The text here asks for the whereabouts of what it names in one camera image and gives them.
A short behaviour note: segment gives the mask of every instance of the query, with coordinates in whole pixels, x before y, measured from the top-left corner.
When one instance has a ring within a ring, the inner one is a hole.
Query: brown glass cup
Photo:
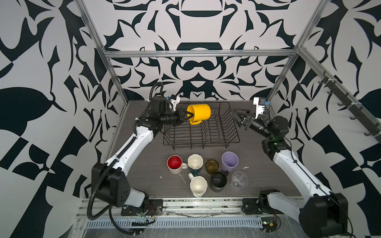
[[[205,168],[207,170],[207,173],[209,175],[212,175],[214,174],[215,172],[217,172],[218,168],[219,168],[219,164],[216,160],[208,160],[206,163],[205,163]]]

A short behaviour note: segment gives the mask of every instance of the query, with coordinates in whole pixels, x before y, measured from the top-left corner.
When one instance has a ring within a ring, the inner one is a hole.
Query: black and white patterned wall
[[[0,5],[1,237],[65,237],[123,101],[72,0]]]
[[[329,72],[381,118],[381,2],[332,0],[306,43]],[[381,235],[381,145],[298,58],[272,101],[289,120],[287,138],[303,164],[349,202],[357,238]]]
[[[290,49],[318,0],[86,0],[106,50]],[[124,58],[112,64],[128,99],[165,95],[192,100],[266,97],[282,57]]]

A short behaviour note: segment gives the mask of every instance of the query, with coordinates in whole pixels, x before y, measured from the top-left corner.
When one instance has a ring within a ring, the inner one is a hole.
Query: yellow mug
[[[192,112],[194,115],[189,119],[191,125],[197,125],[200,124],[203,120],[208,120],[211,114],[211,110],[208,104],[189,105],[187,111]]]

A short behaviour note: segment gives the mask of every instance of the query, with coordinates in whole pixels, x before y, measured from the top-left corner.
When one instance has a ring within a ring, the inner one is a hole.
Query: cup
[[[230,180],[230,186],[234,190],[241,190],[249,185],[249,179],[245,173],[241,171],[234,172],[232,175],[232,180]]]
[[[202,197],[205,194],[208,188],[208,182],[201,176],[193,176],[193,174],[188,173],[190,179],[190,190],[193,193],[193,196],[196,198]]]
[[[226,176],[228,174],[229,174],[229,172],[227,172],[227,171],[225,171],[224,173],[223,172],[215,172],[212,175],[212,178],[210,179],[210,183],[209,183],[210,189],[216,193],[221,192],[227,183],[227,177]]]
[[[205,163],[205,168],[207,170],[207,173],[209,175],[212,175],[213,173],[217,172],[219,164],[216,160],[207,160],[207,162]]]
[[[203,158],[198,154],[193,154],[188,157],[188,167],[193,176],[197,176],[204,165]]]
[[[238,165],[239,160],[235,153],[227,151],[222,155],[221,161],[221,170],[231,172]]]
[[[172,155],[167,159],[167,167],[171,174],[179,174],[182,169],[186,169],[188,165],[182,162],[180,156]]]
[[[203,120],[208,120],[211,114],[208,104],[189,105],[187,111],[193,113],[193,117],[189,119],[191,125],[197,125]]]

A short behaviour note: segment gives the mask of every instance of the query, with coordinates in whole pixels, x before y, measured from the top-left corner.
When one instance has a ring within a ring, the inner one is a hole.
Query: red and white mug
[[[171,155],[167,159],[167,167],[171,174],[179,174],[182,169],[188,168],[188,165],[186,163],[182,162],[182,159],[178,155]]]

